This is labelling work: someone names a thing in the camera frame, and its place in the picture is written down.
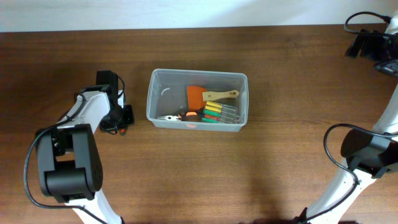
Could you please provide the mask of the screwdriver set clear case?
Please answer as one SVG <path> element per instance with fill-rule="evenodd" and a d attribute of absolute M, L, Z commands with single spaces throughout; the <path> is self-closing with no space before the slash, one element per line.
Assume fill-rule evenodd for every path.
<path fill-rule="evenodd" d="M 202 121 L 207 123 L 236 124 L 240 122 L 237 107 L 207 101 L 203 109 Z"/>

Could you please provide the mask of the orange black needle-nose pliers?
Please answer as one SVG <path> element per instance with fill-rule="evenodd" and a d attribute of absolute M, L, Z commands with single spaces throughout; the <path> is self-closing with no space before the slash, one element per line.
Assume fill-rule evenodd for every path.
<path fill-rule="evenodd" d="M 200 122 L 204 117 L 205 117 L 204 113 L 191 111 L 176 115 L 162 115 L 158 116 L 157 119 L 166 120 L 166 121 Z"/>

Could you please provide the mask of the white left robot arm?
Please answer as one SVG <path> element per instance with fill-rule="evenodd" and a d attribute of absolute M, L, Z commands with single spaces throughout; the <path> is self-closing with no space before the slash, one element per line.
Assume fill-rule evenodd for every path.
<path fill-rule="evenodd" d="M 56 209 L 72 209 L 83 223 L 123 223 L 103 190 L 103 167 L 94 133 L 125 135 L 134 123 L 125 103 L 122 78 L 98 71 L 96 83 L 84 87 L 60 120 L 40 129 L 29 152 L 35 152 L 42 193 L 57 201 Z"/>

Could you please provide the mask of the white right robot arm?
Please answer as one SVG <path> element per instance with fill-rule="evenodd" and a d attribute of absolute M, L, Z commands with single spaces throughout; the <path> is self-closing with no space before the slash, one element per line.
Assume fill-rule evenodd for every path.
<path fill-rule="evenodd" d="M 382 16 L 385 32 L 360 30 L 347 26 L 344 30 L 356 36 L 345 55 L 372 60 L 374 68 L 390 77 L 397 77 L 397 15 Z M 335 128 L 349 128 L 337 162 L 328 149 L 328 136 Z M 393 92 L 387 107 L 372 130 L 352 124 L 334 124 L 324 137 L 323 147 L 338 172 L 322 196 L 311 206 L 304 208 L 293 223 L 340 223 L 342 216 L 360 193 L 383 175 L 397 172 L 397 92 Z"/>

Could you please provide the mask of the orange scraper wooden handle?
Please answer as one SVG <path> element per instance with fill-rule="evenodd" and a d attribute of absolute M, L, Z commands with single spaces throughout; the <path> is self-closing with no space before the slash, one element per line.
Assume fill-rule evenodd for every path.
<path fill-rule="evenodd" d="M 189 85 L 186 87 L 188 111 L 197 111 L 205 106 L 207 101 L 217 103 L 225 100 L 236 100 L 240 95 L 238 90 L 210 91 L 201 86 Z"/>

